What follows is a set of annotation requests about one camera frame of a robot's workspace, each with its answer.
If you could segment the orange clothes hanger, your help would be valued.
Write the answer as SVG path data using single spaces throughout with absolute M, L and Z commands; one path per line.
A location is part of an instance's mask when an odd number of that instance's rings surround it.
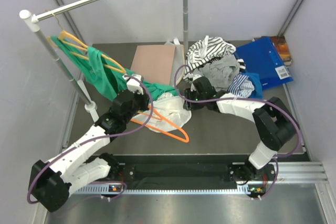
M 144 125 L 155 133 L 161 133 L 183 143 L 189 143 L 188 133 L 180 126 L 163 116 L 155 107 L 149 106 L 148 112 L 138 112 L 138 115 L 131 119 L 131 122 Z

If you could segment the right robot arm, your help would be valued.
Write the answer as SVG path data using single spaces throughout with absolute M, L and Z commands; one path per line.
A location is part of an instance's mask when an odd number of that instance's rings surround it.
M 241 98 L 229 91 L 216 91 L 206 77 L 198 77 L 184 90 L 186 110 L 208 110 L 253 122 L 260 141 L 247 160 L 231 171 L 234 180 L 248 182 L 264 175 L 264 169 L 299 130 L 281 99 Z

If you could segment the white tank top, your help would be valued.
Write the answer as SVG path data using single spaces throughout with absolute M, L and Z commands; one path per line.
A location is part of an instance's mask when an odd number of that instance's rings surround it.
M 163 93 L 153 101 L 153 105 L 163 116 L 180 127 L 183 127 L 192 117 L 191 111 L 183 108 L 184 100 L 169 92 Z

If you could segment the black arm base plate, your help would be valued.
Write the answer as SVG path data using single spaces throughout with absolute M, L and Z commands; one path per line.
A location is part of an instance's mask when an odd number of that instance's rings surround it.
M 236 154 L 165 154 L 113 155 L 125 168 L 120 172 L 131 181 L 145 178 L 219 178 L 224 182 L 264 182 L 275 179 L 272 164 L 257 170 L 248 164 L 248 155 Z

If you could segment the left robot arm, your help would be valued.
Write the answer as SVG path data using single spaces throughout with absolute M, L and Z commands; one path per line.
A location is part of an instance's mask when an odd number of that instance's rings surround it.
M 119 168 L 112 156 L 103 154 L 91 162 L 87 160 L 117 137 L 127 135 L 127 124 L 150 102 L 152 97 L 147 89 L 119 92 L 110 109 L 79 140 L 54 158 L 38 160 L 32 166 L 28 202 L 32 203 L 30 197 L 34 197 L 36 203 L 55 212 L 81 187 L 101 178 L 116 179 Z

